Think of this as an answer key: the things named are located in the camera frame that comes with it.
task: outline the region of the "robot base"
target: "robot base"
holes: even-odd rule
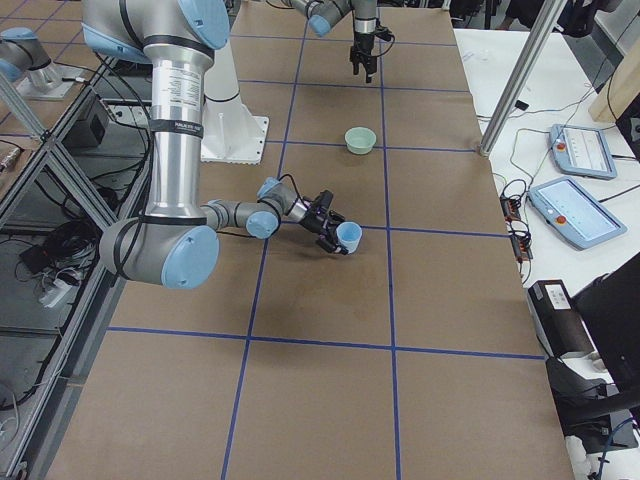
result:
[[[56,65],[58,70],[61,73],[62,78],[76,78],[82,74],[84,70],[76,67],[65,67],[63,65]],[[62,82],[55,88],[47,92],[43,92],[42,90],[38,90],[33,86],[31,80],[29,78],[25,78],[22,80],[17,87],[18,93],[27,100],[51,100],[51,101],[60,101],[63,100],[64,97],[69,93],[71,87],[73,87],[75,82]]]
[[[207,100],[203,120],[203,162],[260,163],[269,128],[268,117],[251,115],[238,97],[225,103]]]

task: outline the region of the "bowl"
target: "bowl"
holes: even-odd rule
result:
[[[353,127],[344,134],[347,150],[356,155],[365,155],[376,143],[376,134],[366,127]]]

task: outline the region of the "table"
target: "table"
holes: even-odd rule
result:
[[[226,237],[189,292],[129,283],[47,478],[572,478],[446,12],[382,9],[398,42],[371,85],[351,24],[242,5],[260,166],[206,164],[202,199],[268,175],[363,224],[327,256],[283,225]],[[374,151],[346,151],[368,126]]]
[[[490,116],[504,89],[507,79],[515,65],[516,59],[524,45],[527,33],[496,32],[477,30],[456,30],[456,39],[464,61],[465,72],[470,90],[474,97],[474,105],[478,115]],[[491,152],[490,160],[493,171],[503,175],[507,180],[525,178],[519,170],[509,163],[514,148],[516,132],[521,128],[548,131],[553,124],[608,128],[611,124],[597,124],[591,120],[588,108],[596,94],[585,76],[582,68],[573,56],[567,43],[560,34],[552,34],[538,62],[528,79],[520,100],[530,105],[530,111],[557,110],[578,102],[562,111],[550,111],[524,115],[508,121],[504,131]],[[486,122],[480,121],[481,128]],[[618,155],[631,155],[632,152],[617,128],[608,128],[607,142],[611,152]],[[534,185],[544,183],[562,176],[550,156],[545,154],[549,148],[548,135],[522,132],[516,144],[516,163],[533,173],[543,161]],[[625,190],[640,182],[640,164],[636,161],[616,160],[618,178],[611,181],[577,178],[578,182],[596,198],[604,198]],[[502,182],[496,178],[498,192],[503,188]],[[521,185],[515,185],[520,193]],[[621,237],[602,243],[588,250],[578,251],[555,234],[542,217],[528,207],[528,223],[532,232],[533,262],[531,274],[525,286],[537,280],[560,278],[565,283],[570,295],[580,291],[596,277],[611,272],[625,263],[638,252],[640,245],[640,215],[637,203],[640,191],[636,190],[606,203],[606,207],[625,223],[629,231]],[[602,377],[591,362],[584,359],[570,359],[567,363],[585,378]],[[604,478],[626,478],[638,474],[640,450],[612,452],[607,459],[611,461],[605,468]],[[590,460],[597,465],[597,455]]]

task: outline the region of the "light blue cup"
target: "light blue cup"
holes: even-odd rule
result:
[[[347,249],[349,254],[354,253],[362,238],[362,228],[355,222],[342,222],[336,229],[338,242]]]

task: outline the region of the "robotic arm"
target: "robotic arm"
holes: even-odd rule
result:
[[[362,65],[365,81],[371,83],[378,71],[378,55],[372,54],[376,37],[385,42],[394,39],[391,31],[380,24],[376,0],[332,0],[326,3],[321,0],[282,0],[282,3],[304,14],[309,19],[309,26],[320,37],[353,11],[353,46],[349,61],[353,65],[353,74],[358,75]]]
[[[217,200],[197,206],[203,76],[229,36],[221,0],[85,0],[83,6],[90,47],[153,64],[148,199],[140,217],[104,232],[100,257],[111,272],[169,288],[194,288],[215,268],[216,230],[244,227],[268,238],[285,216],[317,234],[326,251],[351,253],[338,228],[346,222],[329,210],[328,191],[310,201],[267,179],[256,203]]]
[[[62,75],[35,33],[15,27],[0,32],[0,72],[15,82],[27,71],[34,88],[46,92],[62,83]]]

